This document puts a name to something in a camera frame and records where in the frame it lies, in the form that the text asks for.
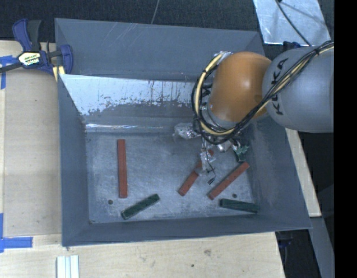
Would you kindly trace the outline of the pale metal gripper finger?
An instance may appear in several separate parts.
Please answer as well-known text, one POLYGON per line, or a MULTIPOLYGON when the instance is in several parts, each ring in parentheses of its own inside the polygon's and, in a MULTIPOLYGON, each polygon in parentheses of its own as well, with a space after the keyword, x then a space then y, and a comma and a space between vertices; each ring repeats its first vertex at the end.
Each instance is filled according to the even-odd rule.
POLYGON ((212 184, 216 179, 216 172, 213 166, 214 161, 216 160, 212 155, 207 156, 207 168, 206 171, 208 173, 209 179, 207 181, 208 184, 212 184))
POLYGON ((208 168, 207 149, 202 148, 199 156, 201 161, 201 166, 200 166, 201 173, 207 172, 207 168, 208 168))

